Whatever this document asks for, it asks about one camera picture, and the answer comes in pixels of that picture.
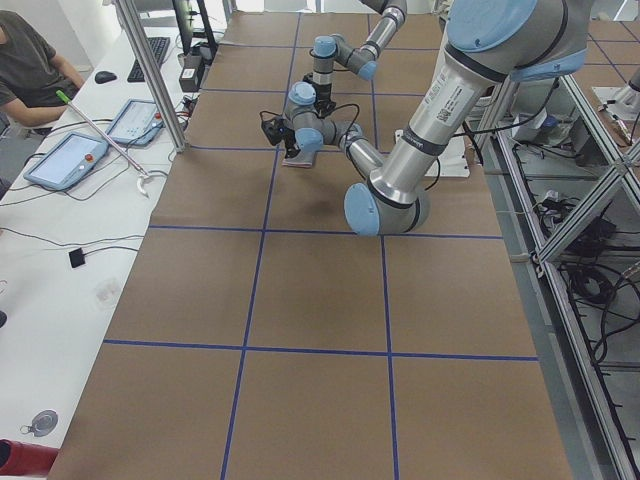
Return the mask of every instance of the black t-shirt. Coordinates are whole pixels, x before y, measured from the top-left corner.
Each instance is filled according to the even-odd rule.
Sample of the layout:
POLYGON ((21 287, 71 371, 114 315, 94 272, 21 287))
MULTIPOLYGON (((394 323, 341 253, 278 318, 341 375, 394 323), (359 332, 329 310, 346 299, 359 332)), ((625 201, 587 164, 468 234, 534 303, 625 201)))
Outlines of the black t-shirt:
POLYGON ((27 107, 63 105, 56 90, 75 96, 77 87, 49 63, 56 51, 31 25, 0 10, 0 27, 7 37, 0 45, 0 106, 16 98, 27 107))

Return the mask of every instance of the green tip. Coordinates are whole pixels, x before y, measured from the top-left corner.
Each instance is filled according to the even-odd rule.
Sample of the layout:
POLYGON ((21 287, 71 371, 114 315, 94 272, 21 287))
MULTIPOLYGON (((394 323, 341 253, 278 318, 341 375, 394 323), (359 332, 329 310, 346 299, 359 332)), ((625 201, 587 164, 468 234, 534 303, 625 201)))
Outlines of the green tip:
POLYGON ((58 98, 62 100, 64 103, 69 103, 71 100, 67 97, 62 90, 56 90, 56 95, 58 98))

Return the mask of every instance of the person's arm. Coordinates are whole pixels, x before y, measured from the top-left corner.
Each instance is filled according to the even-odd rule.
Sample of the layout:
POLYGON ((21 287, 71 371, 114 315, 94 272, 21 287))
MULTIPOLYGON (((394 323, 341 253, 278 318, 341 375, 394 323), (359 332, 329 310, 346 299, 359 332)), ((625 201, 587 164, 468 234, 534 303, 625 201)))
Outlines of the person's arm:
POLYGON ((65 77, 71 80, 76 87, 80 88, 84 85, 84 79, 80 76, 75 67, 62 55, 56 53, 55 56, 49 60, 49 63, 65 77))
POLYGON ((22 100, 16 98, 0 106, 0 111, 6 113, 25 127, 37 127, 43 123, 54 122, 64 113, 67 107, 27 107, 22 100))

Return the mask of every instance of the person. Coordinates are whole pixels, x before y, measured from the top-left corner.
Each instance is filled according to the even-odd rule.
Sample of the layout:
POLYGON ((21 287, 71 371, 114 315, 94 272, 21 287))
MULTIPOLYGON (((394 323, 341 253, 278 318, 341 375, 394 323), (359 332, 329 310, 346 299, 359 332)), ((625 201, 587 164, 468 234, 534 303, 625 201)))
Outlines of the person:
POLYGON ((84 79, 62 55, 24 20, 0 10, 0 111, 25 127, 60 118, 62 90, 73 98, 84 79))

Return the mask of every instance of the black box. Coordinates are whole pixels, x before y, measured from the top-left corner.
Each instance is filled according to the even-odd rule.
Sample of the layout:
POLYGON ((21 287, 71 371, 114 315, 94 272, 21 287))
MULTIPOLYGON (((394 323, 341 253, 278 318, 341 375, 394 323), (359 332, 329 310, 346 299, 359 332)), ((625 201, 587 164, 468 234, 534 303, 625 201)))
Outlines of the black box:
POLYGON ((180 88, 185 93, 194 93, 200 89, 204 76, 204 60, 200 55, 189 54, 184 57, 184 67, 180 73, 180 88))

